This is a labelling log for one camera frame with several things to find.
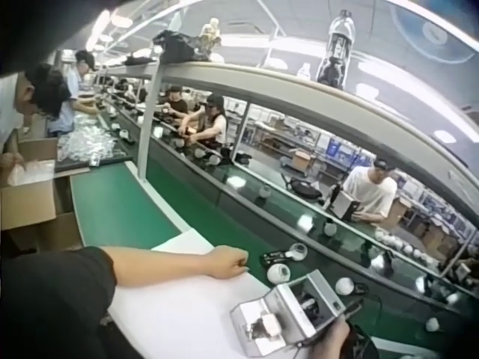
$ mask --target white paper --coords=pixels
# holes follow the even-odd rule
[[[189,230],[154,250],[205,254],[213,246]],[[194,277],[141,289],[117,288],[110,315],[146,359],[243,359],[229,312],[268,288],[250,274],[232,280]],[[270,359],[292,359],[296,349]],[[301,352],[296,359],[306,358]]]
[[[9,185],[28,185],[51,180],[55,175],[55,160],[27,162],[25,168],[16,165],[8,177]]]

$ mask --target open cardboard box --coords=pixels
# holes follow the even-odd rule
[[[23,158],[46,161],[57,158],[57,140],[48,138],[19,144]],[[1,178],[1,229],[20,249],[64,249],[79,241],[73,213],[70,176],[89,171],[83,168],[55,174],[53,178],[9,186],[8,174]]]

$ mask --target workbench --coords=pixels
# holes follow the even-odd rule
[[[212,245],[245,248],[250,253],[248,266],[251,273],[267,284],[266,273],[257,258],[262,253],[284,249],[289,243],[278,239],[277,244],[272,245],[270,239],[262,239],[238,225],[234,218],[153,159],[148,166],[147,178],[163,202],[152,198],[149,184],[135,177],[131,163],[97,168],[72,178],[73,201],[85,245],[149,249],[192,226]],[[315,268],[323,271],[327,278],[348,275],[338,263],[324,258],[316,262],[320,258],[314,255],[312,260],[291,265],[293,277]],[[377,324],[379,305],[372,300],[366,300],[364,309],[354,318],[354,322],[375,337],[382,359],[398,358],[398,353],[431,355],[431,350],[440,350],[442,341],[438,337],[441,334],[429,334],[424,330],[425,320],[430,316],[440,316],[442,325],[452,330],[461,323],[459,316],[447,310],[438,314],[437,308],[417,301],[396,302],[393,298],[385,301],[383,296],[382,305]]]

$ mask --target overhead shelf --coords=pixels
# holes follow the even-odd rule
[[[116,67],[107,73],[151,79],[157,66]],[[162,80],[252,101],[332,132],[394,162],[479,228],[479,180],[399,114],[316,82],[253,67],[200,62],[169,65],[164,67]]]

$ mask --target ceiling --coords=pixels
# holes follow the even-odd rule
[[[416,0],[431,11],[461,27],[462,30],[479,38],[479,23],[466,9],[466,0]],[[118,15],[133,19],[134,28],[145,19],[157,15],[177,0],[134,1],[117,11]],[[220,21],[223,35],[228,34],[271,34],[279,25],[281,36],[301,37],[326,42],[331,21],[340,10],[353,14],[356,25],[354,50],[387,61],[444,95],[449,101],[469,111],[479,111],[479,56],[451,35],[440,29],[430,30],[428,40],[423,33],[424,20],[386,0],[204,0],[190,5],[185,11],[180,31],[196,35],[203,24],[216,17]],[[173,14],[164,16],[121,41],[107,53],[118,56],[150,45],[150,39],[165,29]],[[109,25],[103,32],[115,40],[126,30]],[[263,49],[220,47],[216,50],[227,63],[255,66],[263,57]],[[319,58],[292,52],[274,50],[272,57],[280,58],[288,65],[288,72],[296,74],[303,63],[311,63],[316,71]],[[445,130],[457,140],[450,148],[463,159],[479,176],[479,144],[473,144],[443,114],[425,105],[423,100],[412,96],[390,82],[374,74],[365,73],[358,67],[359,60],[353,59],[347,78],[346,90],[355,93],[356,85],[365,83],[379,90],[377,99],[407,116],[420,130],[432,135],[436,130]]]

